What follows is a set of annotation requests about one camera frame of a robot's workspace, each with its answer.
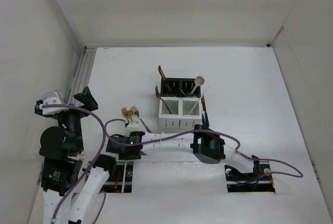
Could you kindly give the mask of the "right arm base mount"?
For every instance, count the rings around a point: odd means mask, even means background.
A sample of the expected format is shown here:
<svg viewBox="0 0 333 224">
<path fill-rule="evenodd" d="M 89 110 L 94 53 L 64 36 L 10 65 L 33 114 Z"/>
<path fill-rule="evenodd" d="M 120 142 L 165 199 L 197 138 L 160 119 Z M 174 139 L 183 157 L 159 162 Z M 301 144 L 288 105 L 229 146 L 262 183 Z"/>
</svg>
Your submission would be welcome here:
<svg viewBox="0 0 333 224">
<path fill-rule="evenodd" d="M 275 185 L 272 176 L 260 176 L 270 172 L 269 162 L 254 162 L 254 167 L 250 173 L 241 173 L 237 169 L 225 165 L 226 185 L 228 193 L 242 192 L 273 192 Z"/>
</svg>

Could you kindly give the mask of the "beige ceramic spoon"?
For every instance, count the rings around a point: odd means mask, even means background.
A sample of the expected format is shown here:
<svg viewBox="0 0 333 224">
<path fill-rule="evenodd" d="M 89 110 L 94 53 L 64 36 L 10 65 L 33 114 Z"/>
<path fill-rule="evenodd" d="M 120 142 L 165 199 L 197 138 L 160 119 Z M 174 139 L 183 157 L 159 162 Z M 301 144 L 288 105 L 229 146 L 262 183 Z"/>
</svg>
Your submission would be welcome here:
<svg viewBox="0 0 333 224">
<path fill-rule="evenodd" d="M 195 85 L 194 85 L 193 89 L 192 89 L 191 92 L 190 92 L 191 95 L 194 94 L 195 90 L 196 90 L 198 87 L 204 85 L 204 83 L 205 83 L 205 78 L 204 78 L 203 76 L 197 76 L 197 77 L 195 78 L 195 80 L 194 80 L 194 83 L 195 83 Z"/>
</svg>

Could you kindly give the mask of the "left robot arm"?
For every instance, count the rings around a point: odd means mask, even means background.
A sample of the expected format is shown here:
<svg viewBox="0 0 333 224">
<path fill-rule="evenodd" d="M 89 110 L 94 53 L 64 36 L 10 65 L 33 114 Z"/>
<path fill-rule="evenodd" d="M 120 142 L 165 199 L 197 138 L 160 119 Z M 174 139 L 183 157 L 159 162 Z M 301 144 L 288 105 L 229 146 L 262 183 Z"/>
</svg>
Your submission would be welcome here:
<svg viewBox="0 0 333 224">
<path fill-rule="evenodd" d="M 44 157 L 41 188 L 44 223 L 87 223 L 101 188 L 116 176 L 117 162 L 98 150 L 84 170 L 76 157 L 84 151 L 81 119 L 98 109 L 89 87 L 76 94 L 80 107 L 66 104 L 63 96 L 50 92 L 36 102 L 37 115 L 57 120 L 57 126 L 44 130 L 39 155 Z"/>
</svg>

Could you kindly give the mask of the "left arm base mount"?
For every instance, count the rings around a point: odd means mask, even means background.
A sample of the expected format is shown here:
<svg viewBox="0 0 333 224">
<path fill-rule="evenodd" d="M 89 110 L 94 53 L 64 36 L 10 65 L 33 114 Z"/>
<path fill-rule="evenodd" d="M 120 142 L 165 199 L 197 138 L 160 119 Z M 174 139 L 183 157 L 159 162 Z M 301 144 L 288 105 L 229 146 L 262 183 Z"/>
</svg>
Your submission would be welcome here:
<svg viewBox="0 0 333 224">
<path fill-rule="evenodd" d="M 106 193 L 131 193 L 133 170 L 133 162 L 118 162 L 114 174 L 104 183 L 101 191 Z"/>
</svg>

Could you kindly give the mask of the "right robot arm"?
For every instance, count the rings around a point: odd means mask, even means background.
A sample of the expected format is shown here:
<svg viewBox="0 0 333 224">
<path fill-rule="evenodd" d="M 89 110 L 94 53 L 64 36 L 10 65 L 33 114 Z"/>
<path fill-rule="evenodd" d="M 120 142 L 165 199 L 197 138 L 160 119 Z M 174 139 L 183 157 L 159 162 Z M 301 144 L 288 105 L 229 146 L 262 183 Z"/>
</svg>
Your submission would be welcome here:
<svg viewBox="0 0 333 224">
<path fill-rule="evenodd" d="M 195 125 L 183 133 L 133 131 L 128 136 L 114 134 L 106 152 L 120 160 L 223 163 L 231 176 L 253 179 L 260 173 L 259 162 L 245 158 L 211 129 Z"/>
</svg>

